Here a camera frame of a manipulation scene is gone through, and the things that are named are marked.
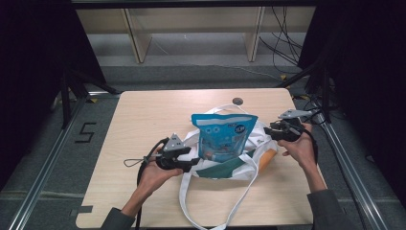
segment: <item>white tote bag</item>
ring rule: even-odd
[[[223,106],[215,107],[206,113],[217,113],[223,110],[234,110],[235,113],[236,109],[240,112],[248,114],[240,106],[235,104],[225,104]],[[272,140],[271,136],[265,134],[263,130],[264,127],[264,123],[256,121],[256,124],[252,132],[250,133],[248,140],[245,143],[244,152],[239,157],[233,160],[226,161],[224,163],[200,159],[199,163],[193,166],[190,172],[185,172],[183,174],[179,191],[179,201],[186,218],[195,228],[200,230],[207,230],[206,228],[197,224],[191,218],[187,209],[186,196],[191,179],[196,176],[212,179],[234,179],[250,181],[241,198],[231,210],[227,220],[217,227],[212,228],[214,230],[225,229],[230,221],[233,219],[234,214],[236,213],[242,200],[247,195],[251,185],[256,180],[259,174],[259,169],[262,170],[263,168],[265,168],[277,152],[277,146],[275,142]],[[199,157],[197,153],[199,132],[200,130],[197,129],[188,133],[187,137],[184,140],[184,143],[186,144],[186,146],[191,147],[192,150],[188,155],[181,155],[181,158],[178,158],[179,160],[190,160]]]

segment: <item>light wood tabletop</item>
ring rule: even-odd
[[[177,133],[183,139],[192,125],[193,113],[230,104],[242,98],[245,111],[269,124],[289,108],[295,108],[286,89],[205,89],[128,91],[119,100],[82,206],[79,228],[99,228],[112,207],[123,208],[136,188],[139,165],[128,168],[125,159],[142,158],[161,139]],[[230,226],[310,224],[312,214],[306,195],[305,175],[291,157],[278,154],[242,201]],[[192,227],[179,204],[182,176],[171,178],[144,204],[141,226]],[[211,180],[194,177],[187,204],[191,217],[201,226],[226,221],[249,181]]]

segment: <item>blue pouch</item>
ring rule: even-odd
[[[199,157],[220,163],[239,157],[257,119],[250,114],[192,114],[200,129]]]

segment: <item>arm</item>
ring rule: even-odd
[[[303,124],[311,132],[311,125]],[[296,142],[280,140],[278,145],[285,147],[283,156],[291,155],[304,170],[310,194],[307,195],[314,218],[315,230],[357,229],[341,209],[332,190],[327,186],[319,173],[314,158],[311,138],[303,133]]]
[[[131,198],[125,204],[122,210],[112,208],[107,218],[105,219],[101,229],[130,229],[134,223],[138,211],[143,203],[149,198],[153,192],[159,189],[165,181],[173,176],[182,174],[180,169],[165,171],[159,168],[154,158],[149,159],[149,164],[146,166],[143,175],[141,176],[140,184],[131,195]]]

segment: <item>sleeve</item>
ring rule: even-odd
[[[112,208],[101,226],[102,230],[128,230],[135,218],[126,216],[119,209]]]
[[[343,212],[332,190],[307,195],[314,218],[315,230],[358,229]]]

